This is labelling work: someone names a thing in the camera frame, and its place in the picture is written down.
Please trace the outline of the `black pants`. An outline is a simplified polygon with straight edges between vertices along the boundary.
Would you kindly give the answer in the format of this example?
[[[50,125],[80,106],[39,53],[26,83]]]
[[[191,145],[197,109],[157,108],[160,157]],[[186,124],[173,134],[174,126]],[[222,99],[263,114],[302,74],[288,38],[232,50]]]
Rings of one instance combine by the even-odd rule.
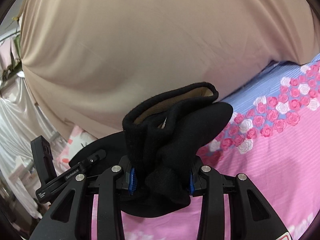
[[[120,198],[122,211],[153,218],[185,208],[190,204],[195,155],[220,134],[233,114],[233,107],[218,97],[207,82],[153,96],[125,115],[122,132],[90,143],[69,165],[102,149],[107,156],[97,169],[104,170],[127,155],[135,170],[136,188]]]

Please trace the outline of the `white cat face pillow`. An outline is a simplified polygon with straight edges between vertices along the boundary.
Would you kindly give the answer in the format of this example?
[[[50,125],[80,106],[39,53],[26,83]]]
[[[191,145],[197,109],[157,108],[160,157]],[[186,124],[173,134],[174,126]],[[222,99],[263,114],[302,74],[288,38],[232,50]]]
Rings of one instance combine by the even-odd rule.
[[[97,138],[79,126],[74,126],[67,140],[61,135],[51,144],[53,164],[57,175],[70,169],[69,162],[85,146],[96,141]]]

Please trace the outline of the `silver satin curtain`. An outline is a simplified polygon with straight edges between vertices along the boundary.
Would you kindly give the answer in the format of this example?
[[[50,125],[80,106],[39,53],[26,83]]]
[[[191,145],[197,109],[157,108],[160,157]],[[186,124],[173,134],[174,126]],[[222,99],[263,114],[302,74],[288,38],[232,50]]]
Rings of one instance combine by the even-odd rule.
[[[56,131],[49,120],[31,100],[25,79],[17,77],[14,82],[1,90],[1,173],[15,197],[33,218],[41,218],[35,202],[35,189],[27,191],[20,179],[10,180],[16,160],[24,165],[33,160],[30,142],[43,136],[56,158],[67,141]]]

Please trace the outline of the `pink rose bedsheet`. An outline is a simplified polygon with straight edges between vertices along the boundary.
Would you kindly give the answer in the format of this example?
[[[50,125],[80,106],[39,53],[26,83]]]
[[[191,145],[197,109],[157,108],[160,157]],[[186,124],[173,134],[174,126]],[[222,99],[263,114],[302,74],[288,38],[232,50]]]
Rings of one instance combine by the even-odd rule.
[[[319,228],[319,58],[277,63],[222,101],[233,107],[226,127],[197,154],[219,173],[246,174],[291,235],[317,239]],[[127,192],[136,188],[129,168]],[[125,238],[197,239],[202,197],[163,216],[122,211]]]

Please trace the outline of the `beige curtain sheet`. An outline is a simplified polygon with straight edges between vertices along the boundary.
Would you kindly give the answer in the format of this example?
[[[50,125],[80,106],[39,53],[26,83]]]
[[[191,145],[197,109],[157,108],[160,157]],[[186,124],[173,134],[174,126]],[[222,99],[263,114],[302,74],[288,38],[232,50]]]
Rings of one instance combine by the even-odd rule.
[[[140,102],[191,83],[227,96],[271,61],[319,53],[307,0],[26,0],[22,65],[65,138],[121,129]]]

